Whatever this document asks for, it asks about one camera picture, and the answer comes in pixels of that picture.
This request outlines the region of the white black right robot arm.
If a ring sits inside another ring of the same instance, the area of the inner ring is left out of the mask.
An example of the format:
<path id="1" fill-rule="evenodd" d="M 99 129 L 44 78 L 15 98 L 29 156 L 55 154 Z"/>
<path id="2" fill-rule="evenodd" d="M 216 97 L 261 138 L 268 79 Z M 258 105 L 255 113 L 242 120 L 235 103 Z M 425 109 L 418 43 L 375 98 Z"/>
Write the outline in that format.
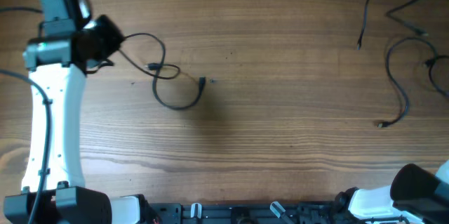
<path id="1" fill-rule="evenodd" d="M 448 162 L 436 173 L 407 164 L 391 185 L 339 193 L 330 222 L 448 224 Z"/>

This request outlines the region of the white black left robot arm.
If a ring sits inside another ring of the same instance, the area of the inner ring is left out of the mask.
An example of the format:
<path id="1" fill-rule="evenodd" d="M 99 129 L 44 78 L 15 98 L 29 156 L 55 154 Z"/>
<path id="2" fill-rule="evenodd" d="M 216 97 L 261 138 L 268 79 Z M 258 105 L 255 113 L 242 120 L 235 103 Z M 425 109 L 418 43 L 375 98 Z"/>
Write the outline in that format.
<path id="1" fill-rule="evenodd" d="M 124 37 L 89 0 L 39 0 L 44 16 L 23 53 L 32 87 L 32 136 L 20 193 L 4 200 L 12 223 L 160 223 L 142 195 L 89 190 L 81 168 L 80 111 L 89 74 L 111 65 Z"/>

